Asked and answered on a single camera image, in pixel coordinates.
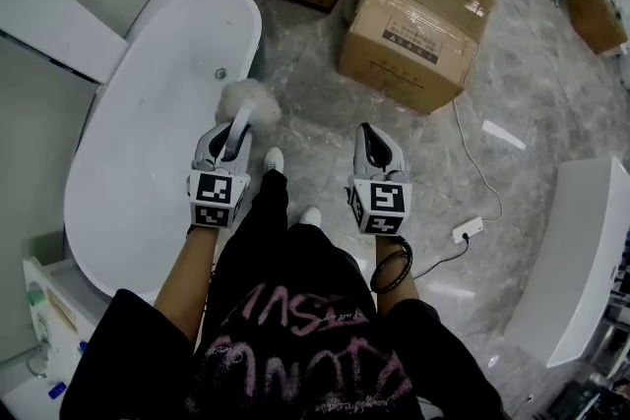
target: person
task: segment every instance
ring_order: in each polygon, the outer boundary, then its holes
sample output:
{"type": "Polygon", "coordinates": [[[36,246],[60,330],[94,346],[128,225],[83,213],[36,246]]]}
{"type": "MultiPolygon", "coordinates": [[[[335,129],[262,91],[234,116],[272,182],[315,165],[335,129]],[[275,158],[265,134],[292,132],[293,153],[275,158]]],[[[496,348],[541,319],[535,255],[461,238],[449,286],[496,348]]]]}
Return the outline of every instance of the person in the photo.
{"type": "MultiPolygon", "coordinates": [[[[116,293],[61,418],[507,418],[410,274],[376,307],[316,208],[287,230],[282,152],[271,148],[264,162],[212,281],[219,231],[193,226],[153,307],[116,293]]],[[[399,250],[376,237],[377,264],[399,250]]],[[[405,264],[389,261],[379,284],[405,264]]]]}

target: black t-shirt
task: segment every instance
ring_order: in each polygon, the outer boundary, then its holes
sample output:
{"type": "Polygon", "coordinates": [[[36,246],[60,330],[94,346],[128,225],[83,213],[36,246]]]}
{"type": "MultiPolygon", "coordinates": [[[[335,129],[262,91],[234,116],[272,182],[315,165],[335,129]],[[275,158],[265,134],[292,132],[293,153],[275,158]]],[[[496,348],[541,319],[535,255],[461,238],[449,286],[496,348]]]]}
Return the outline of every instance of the black t-shirt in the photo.
{"type": "Polygon", "coordinates": [[[433,308],[406,300],[379,317],[339,255],[297,253],[221,320],[193,354],[160,312],[118,291],[61,418],[433,418],[427,403],[450,419],[505,418],[433,308]]]}

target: freestanding bathtub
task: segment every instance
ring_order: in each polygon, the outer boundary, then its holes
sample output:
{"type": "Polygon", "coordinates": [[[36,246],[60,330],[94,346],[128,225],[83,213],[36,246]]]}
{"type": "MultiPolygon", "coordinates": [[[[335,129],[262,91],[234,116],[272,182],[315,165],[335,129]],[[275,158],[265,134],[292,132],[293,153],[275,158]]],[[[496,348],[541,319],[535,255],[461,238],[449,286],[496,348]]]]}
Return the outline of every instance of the freestanding bathtub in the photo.
{"type": "Polygon", "coordinates": [[[215,125],[223,86],[247,77],[260,35],[253,0],[173,0],[128,50],[65,193],[72,253],[104,293],[156,299],[190,224],[195,146],[215,125]]]}

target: gray marble tile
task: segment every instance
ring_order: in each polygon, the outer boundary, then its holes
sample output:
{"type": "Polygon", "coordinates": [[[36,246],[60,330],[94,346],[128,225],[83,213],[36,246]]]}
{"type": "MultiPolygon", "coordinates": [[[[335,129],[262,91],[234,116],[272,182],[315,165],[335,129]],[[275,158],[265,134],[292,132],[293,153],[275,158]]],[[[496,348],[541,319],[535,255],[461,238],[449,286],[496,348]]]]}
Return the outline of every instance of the gray marble tile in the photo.
{"type": "MultiPolygon", "coordinates": [[[[451,237],[454,227],[479,215],[479,209],[464,205],[449,196],[420,184],[413,184],[411,215],[402,234],[414,250],[411,272],[419,275],[438,261],[460,254],[465,243],[455,244],[451,237]]],[[[493,261],[497,228],[489,226],[475,235],[469,250],[456,261],[444,263],[422,277],[430,280],[439,270],[453,270],[462,274],[481,275],[493,261]]]]}
{"type": "MultiPolygon", "coordinates": [[[[530,121],[527,98],[532,70],[539,68],[538,64],[531,63],[533,57],[543,58],[536,48],[536,40],[509,0],[499,0],[472,66],[467,90],[458,99],[462,126],[472,152],[478,152],[479,143],[486,140],[486,144],[497,148],[502,157],[522,157],[517,150],[485,138],[481,125],[487,119],[517,138],[526,135],[530,121]],[[517,45],[502,43],[507,37],[517,41],[517,45]]],[[[418,149],[410,155],[414,180],[458,200],[466,197],[467,185],[478,177],[464,152],[452,104],[426,119],[418,149]]],[[[480,161],[485,165],[497,158],[495,155],[480,161]]]]}
{"type": "Polygon", "coordinates": [[[254,0],[263,21],[261,54],[252,76],[282,91],[299,56],[325,14],[290,0],[254,0]]]}
{"type": "Polygon", "coordinates": [[[515,419],[532,418],[540,412],[577,371],[576,363],[546,369],[498,335],[488,341],[477,360],[501,394],[506,412],[515,419]],[[530,393],[534,400],[526,403],[530,393]]]}
{"type": "Polygon", "coordinates": [[[528,183],[504,194],[505,214],[497,223],[485,223],[482,234],[471,239],[470,255],[452,268],[475,266],[482,257],[483,268],[475,272],[483,284],[477,291],[477,306],[463,322],[465,331],[502,332],[527,285],[536,261],[552,201],[555,174],[536,174],[528,183]],[[489,246],[488,250],[479,249],[489,246]]]}
{"type": "Polygon", "coordinates": [[[254,148],[250,175],[259,183],[264,173],[263,158],[269,147],[283,151],[284,175],[288,191],[289,225],[297,222],[306,208],[317,205],[339,156],[340,148],[325,136],[302,133],[279,125],[268,138],[254,148]]]}
{"type": "Polygon", "coordinates": [[[281,97],[283,123],[296,131],[347,134],[360,85],[324,65],[312,52],[302,54],[281,97]]]}
{"type": "Polygon", "coordinates": [[[630,95],[610,76],[585,62],[565,67],[560,82],[584,131],[592,155],[616,154],[623,159],[630,146],[630,95]]]}
{"type": "MultiPolygon", "coordinates": [[[[466,334],[473,336],[467,330],[467,320],[479,305],[479,288],[483,280],[479,276],[448,268],[438,267],[430,274],[415,281],[420,298],[433,306],[442,323],[458,337],[466,334]]],[[[474,347],[480,351],[485,345],[485,338],[477,342],[471,337],[469,350],[474,347]]]]}

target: bracelet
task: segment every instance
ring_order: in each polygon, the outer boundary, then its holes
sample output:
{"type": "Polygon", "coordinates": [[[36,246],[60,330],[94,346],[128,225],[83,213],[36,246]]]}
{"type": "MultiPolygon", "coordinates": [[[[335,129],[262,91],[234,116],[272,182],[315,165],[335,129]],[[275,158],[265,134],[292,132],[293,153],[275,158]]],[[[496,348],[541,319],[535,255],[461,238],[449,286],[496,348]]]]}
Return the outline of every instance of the bracelet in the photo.
{"type": "Polygon", "coordinates": [[[387,258],[381,261],[381,263],[379,263],[376,267],[376,270],[374,270],[374,273],[372,273],[372,278],[370,279],[370,289],[372,289],[372,291],[376,294],[386,294],[387,292],[395,289],[405,279],[405,277],[409,274],[411,270],[411,264],[413,263],[413,250],[411,249],[411,245],[402,236],[392,237],[392,240],[398,243],[402,247],[402,249],[390,254],[387,258]],[[407,260],[403,272],[398,275],[394,281],[388,283],[385,287],[379,287],[379,275],[389,262],[397,258],[405,258],[407,260]]]}

